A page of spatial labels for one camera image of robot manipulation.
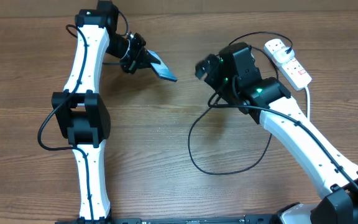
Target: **beige wall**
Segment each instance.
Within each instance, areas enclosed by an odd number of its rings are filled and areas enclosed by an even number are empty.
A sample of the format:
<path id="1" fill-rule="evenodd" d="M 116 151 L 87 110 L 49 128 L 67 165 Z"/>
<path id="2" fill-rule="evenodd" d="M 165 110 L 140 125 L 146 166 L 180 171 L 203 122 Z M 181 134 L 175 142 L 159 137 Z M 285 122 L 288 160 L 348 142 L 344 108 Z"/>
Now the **beige wall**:
<path id="1" fill-rule="evenodd" d="M 0 0 L 0 17 L 72 16 L 97 0 Z M 358 0 L 114 0 L 125 14 L 358 10 Z"/>

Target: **white power strip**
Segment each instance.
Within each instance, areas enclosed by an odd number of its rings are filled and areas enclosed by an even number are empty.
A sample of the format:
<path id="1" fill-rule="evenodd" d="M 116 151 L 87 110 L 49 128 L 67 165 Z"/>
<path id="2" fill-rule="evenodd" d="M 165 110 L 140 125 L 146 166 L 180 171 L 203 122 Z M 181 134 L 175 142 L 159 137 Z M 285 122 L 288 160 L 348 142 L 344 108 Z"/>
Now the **white power strip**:
<path id="1" fill-rule="evenodd" d="M 295 58 L 295 52 L 292 50 L 288 54 L 288 49 L 289 47 L 286 47 L 280 39 L 270 40 L 264 47 L 267 55 L 291 83 L 292 87 L 299 91 L 309 85 L 311 77 Z"/>

